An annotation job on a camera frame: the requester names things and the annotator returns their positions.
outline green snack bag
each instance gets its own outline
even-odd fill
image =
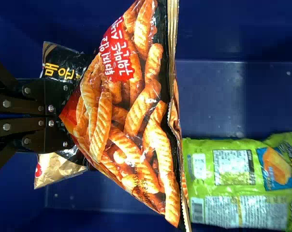
[[[292,231],[292,132],[263,142],[183,139],[190,218]]]

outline black metal bracket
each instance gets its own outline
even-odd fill
[[[50,153],[74,143],[59,119],[73,84],[52,79],[18,81],[0,63],[0,168],[16,151]]]

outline twisted snack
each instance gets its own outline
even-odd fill
[[[188,194],[188,188],[187,188],[187,182],[186,182],[186,176],[185,176],[184,170],[181,174],[181,186],[183,187],[184,195],[187,200],[187,205],[189,205],[189,194]]]
[[[128,43],[128,48],[130,50],[130,61],[131,66],[134,68],[133,78],[130,78],[130,107],[135,102],[137,96],[142,92],[144,88],[144,80],[142,75],[140,59],[137,55],[137,51],[134,43],[132,42],[130,35],[124,32],[124,38]]]
[[[84,114],[86,111],[85,105],[84,105],[84,100],[82,96],[79,96],[78,103],[76,106],[76,122],[78,123],[79,118],[82,114]]]
[[[164,183],[163,176],[174,171],[170,141],[161,127],[154,120],[150,120],[148,124],[152,128],[152,130],[149,132],[150,142],[154,145],[156,150],[159,171]]]
[[[101,163],[112,173],[116,176],[116,178],[121,181],[122,175],[120,174],[120,171],[118,170],[117,166],[114,164],[114,162],[110,159],[107,152],[104,151],[102,153],[101,157]]]
[[[148,85],[154,79],[158,80],[162,54],[163,47],[160,43],[154,43],[150,47],[145,64],[145,85]]]
[[[111,126],[108,138],[126,154],[126,162],[129,163],[131,167],[140,163],[142,152],[125,133],[117,127]]]
[[[112,124],[112,95],[109,92],[102,92],[99,109],[98,120],[92,139],[90,140],[91,157],[96,157],[98,161],[101,160],[104,151],[108,133]]]
[[[113,104],[118,104],[122,101],[121,82],[120,81],[113,82],[109,80],[109,78],[103,74],[104,71],[105,68],[103,68],[102,73],[100,73],[100,78],[102,82],[101,86],[103,87],[104,91],[109,91],[112,94]]]
[[[145,114],[149,111],[152,104],[156,102],[160,91],[161,84],[157,80],[153,80],[144,88],[127,114],[124,128],[125,133],[132,137],[137,135]]]
[[[153,130],[153,125],[157,124],[160,125],[163,116],[165,115],[167,110],[167,104],[164,103],[163,101],[159,101],[154,112],[152,112],[152,114],[150,115],[148,124],[144,130],[144,134],[143,134],[143,154],[145,154],[146,159],[148,161],[151,160],[152,156],[153,156],[153,151],[154,151],[154,143],[150,142],[150,134],[151,131]]]
[[[127,114],[127,110],[113,105],[112,120],[125,125]]]
[[[88,115],[86,112],[80,115],[79,120],[77,121],[76,127],[73,129],[73,135],[76,138],[83,137],[88,129],[88,119],[86,117]]]
[[[135,21],[137,17],[136,12],[137,1],[123,14],[126,32],[132,34],[134,32]]]
[[[159,175],[158,175],[158,181],[159,181],[159,185],[160,185],[160,192],[165,193],[165,190],[164,190],[164,184],[163,184],[163,181],[161,180],[160,173],[159,173]]]
[[[121,183],[125,187],[128,193],[132,193],[133,189],[136,187],[136,183],[139,182],[139,177],[135,174],[128,175],[121,179]]]
[[[160,185],[157,175],[147,160],[137,165],[137,172],[141,180],[141,186],[144,187],[148,193],[155,194],[159,192]]]
[[[121,151],[119,147],[113,144],[107,151],[109,157],[112,157],[120,171],[122,177],[133,174],[132,168],[125,163],[127,156]]]
[[[158,122],[149,120],[148,124],[151,128],[149,132],[150,142],[154,144],[157,153],[160,177],[166,195],[165,219],[177,227],[180,218],[180,194],[179,186],[173,172],[170,141]]]
[[[130,105],[130,81],[121,82],[122,105],[127,108]]]
[[[118,164],[118,165],[124,164],[125,160],[127,158],[125,153],[123,153],[122,150],[119,147],[117,147],[115,144],[112,145],[111,149],[114,150],[113,151],[113,158],[114,158],[114,161],[116,162],[116,164]]]
[[[81,96],[89,114],[89,140],[91,141],[97,124],[98,104],[100,99],[100,54],[97,54],[84,74],[80,85]]]
[[[165,219],[177,227],[180,219],[179,186],[173,172],[163,178],[165,188]]]
[[[134,43],[142,59],[146,59],[149,50],[148,35],[151,18],[157,8],[156,0],[145,0],[135,22]]]

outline blue bin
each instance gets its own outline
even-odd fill
[[[130,4],[0,1],[0,61],[39,77],[43,41],[91,53]],[[181,1],[177,42],[184,137],[292,131],[292,1]],[[100,173],[33,190],[35,166],[17,153],[0,170],[0,231],[177,231]]]

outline plastic wrapper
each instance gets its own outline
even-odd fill
[[[96,169],[185,229],[177,12],[177,1],[135,1],[103,35],[60,118]]]
[[[292,132],[183,140],[193,223],[292,231]]]
[[[78,164],[83,157],[77,146],[60,152],[38,154],[34,188],[38,189],[87,171],[88,167]]]
[[[55,43],[44,42],[41,78],[52,82],[65,82],[77,87],[92,58],[93,55],[82,54]],[[59,102],[54,106],[60,113],[71,96],[72,90],[57,94],[57,97],[65,99],[64,102]],[[93,170],[93,168],[76,146],[59,152],[38,154],[34,188],[73,177],[86,170]]]

